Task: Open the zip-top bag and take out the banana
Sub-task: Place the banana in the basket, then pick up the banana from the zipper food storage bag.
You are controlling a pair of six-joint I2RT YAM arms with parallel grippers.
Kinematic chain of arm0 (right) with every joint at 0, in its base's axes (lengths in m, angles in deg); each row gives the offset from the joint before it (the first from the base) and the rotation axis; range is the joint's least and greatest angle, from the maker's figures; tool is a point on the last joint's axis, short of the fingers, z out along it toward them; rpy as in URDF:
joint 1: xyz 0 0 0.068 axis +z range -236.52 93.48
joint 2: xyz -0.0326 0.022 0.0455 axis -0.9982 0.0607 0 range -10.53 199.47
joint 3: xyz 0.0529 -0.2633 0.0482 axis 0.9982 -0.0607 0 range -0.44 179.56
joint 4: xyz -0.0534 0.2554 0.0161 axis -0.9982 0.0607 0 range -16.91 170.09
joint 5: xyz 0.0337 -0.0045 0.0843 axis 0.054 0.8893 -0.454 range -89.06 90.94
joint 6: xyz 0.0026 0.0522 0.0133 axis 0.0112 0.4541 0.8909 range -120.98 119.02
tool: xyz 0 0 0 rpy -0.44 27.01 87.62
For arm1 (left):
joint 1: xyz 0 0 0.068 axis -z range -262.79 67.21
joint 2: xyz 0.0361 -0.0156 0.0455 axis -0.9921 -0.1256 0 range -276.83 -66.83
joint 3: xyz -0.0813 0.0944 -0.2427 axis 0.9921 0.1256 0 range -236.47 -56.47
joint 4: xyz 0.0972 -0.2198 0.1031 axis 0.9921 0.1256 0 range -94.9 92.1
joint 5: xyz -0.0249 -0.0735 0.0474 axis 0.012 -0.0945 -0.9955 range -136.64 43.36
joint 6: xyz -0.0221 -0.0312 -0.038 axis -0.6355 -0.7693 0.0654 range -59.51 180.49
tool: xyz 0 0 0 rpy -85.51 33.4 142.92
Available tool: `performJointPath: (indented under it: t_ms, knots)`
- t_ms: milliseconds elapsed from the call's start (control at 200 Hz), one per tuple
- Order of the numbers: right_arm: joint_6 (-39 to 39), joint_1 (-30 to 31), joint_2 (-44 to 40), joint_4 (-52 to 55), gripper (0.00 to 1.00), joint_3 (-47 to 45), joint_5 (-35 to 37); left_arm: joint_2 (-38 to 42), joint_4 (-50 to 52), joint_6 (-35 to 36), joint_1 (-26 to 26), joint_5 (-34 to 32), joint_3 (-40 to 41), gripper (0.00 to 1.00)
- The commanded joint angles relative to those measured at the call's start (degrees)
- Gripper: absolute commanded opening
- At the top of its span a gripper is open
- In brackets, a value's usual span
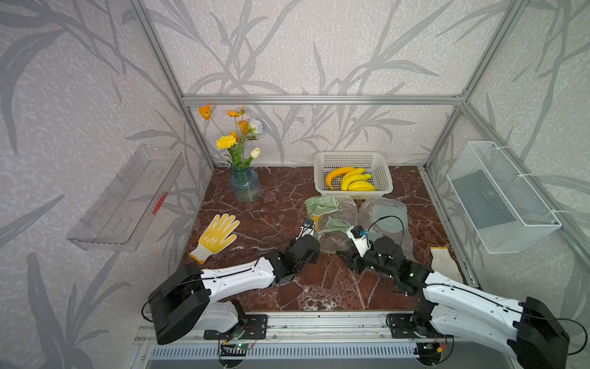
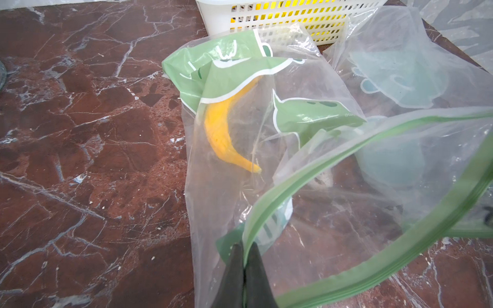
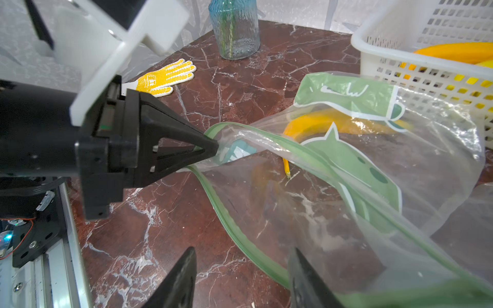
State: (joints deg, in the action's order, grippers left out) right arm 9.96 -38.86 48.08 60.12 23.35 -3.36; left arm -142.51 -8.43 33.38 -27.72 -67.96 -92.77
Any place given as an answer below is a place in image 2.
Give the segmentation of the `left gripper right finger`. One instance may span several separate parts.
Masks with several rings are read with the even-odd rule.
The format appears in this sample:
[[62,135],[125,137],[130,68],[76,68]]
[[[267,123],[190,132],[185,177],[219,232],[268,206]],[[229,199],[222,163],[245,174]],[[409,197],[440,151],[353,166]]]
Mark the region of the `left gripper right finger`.
[[253,243],[245,267],[244,306],[278,308],[257,243]]

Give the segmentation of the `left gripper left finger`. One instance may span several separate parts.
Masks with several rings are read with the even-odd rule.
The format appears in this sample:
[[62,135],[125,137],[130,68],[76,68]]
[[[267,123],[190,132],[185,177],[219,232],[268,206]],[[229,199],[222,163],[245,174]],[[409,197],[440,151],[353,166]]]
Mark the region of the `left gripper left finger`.
[[212,308],[242,308],[244,290],[243,245],[236,243],[231,248],[223,277]]

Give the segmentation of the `zip-top bag with bananas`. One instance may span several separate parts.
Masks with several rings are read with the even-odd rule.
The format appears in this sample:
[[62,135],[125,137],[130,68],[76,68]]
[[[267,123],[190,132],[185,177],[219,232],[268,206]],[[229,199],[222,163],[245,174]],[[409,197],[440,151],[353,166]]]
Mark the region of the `zip-top bag with bananas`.
[[[186,207],[195,305],[211,307],[231,248],[243,269],[257,243],[279,307],[320,307],[386,279],[445,235],[478,194],[467,169],[453,193],[409,228],[375,199],[356,153],[388,131],[362,133],[362,109],[297,24],[192,41],[167,56],[186,129]],[[209,105],[259,83],[228,115],[236,151],[262,171],[220,160],[204,128]]]

